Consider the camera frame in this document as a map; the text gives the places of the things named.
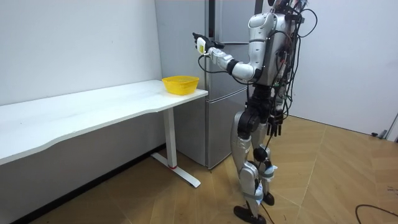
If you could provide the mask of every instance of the white handheld object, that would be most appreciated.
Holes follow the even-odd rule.
[[[198,49],[200,54],[205,54],[206,53],[206,51],[205,51],[205,49],[206,49],[206,41],[203,40],[203,38],[201,38],[201,37],[199,37],[197,39],[197,49]]]

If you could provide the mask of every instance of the table top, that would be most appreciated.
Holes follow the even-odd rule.
[[[0,165],[29,156],[60,141],[146,113],[204,97],[166,92],[151,80],[0,106]]]

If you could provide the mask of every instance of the refrigerator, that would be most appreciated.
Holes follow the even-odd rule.
[[[174,108],[177,150],[211,169],[231,153],[231,127],[235,114],[244,110],[246,86],[227,73],[201,70],[192,32],[226,43],[227,54],[247,63],[255,0],[155,0],[155,5],[162,76],[199,77],[198,88],[209,92]],[[200,63],[209,71],[220,70],[208,59]]]

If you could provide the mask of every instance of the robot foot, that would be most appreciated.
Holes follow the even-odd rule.
[[[241,206],[234,207],[234,214],[247,223],[251,223],[251,224],[266,224],[267,223],[266,219],[263,216],[259,215],[258,218],[254,218],[250,212],[250,209],[244,208]]]
[[[273,206],[275,204],[274,196],[268,192],[267,195],[264,195],[262,201],[265,202],[269,206]]]

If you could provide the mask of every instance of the refrigerator handle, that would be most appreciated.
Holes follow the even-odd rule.
[[[249,42],[222,42],[224,45],[249,45]]]

